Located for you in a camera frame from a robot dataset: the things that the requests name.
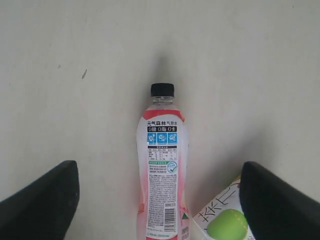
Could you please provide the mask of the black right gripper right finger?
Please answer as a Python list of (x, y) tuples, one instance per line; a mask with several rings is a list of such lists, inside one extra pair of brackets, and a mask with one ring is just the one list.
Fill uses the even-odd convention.
[(241, 171), (239, 199), (256, 240), (318, 240), (320, 204), (257, 162)]

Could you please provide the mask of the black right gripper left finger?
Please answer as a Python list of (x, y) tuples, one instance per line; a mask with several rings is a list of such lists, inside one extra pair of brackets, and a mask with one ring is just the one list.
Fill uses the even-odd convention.
[(65, 160), (0, 202), (0, 238), (63, 240), (78, 203), (78, 165)]

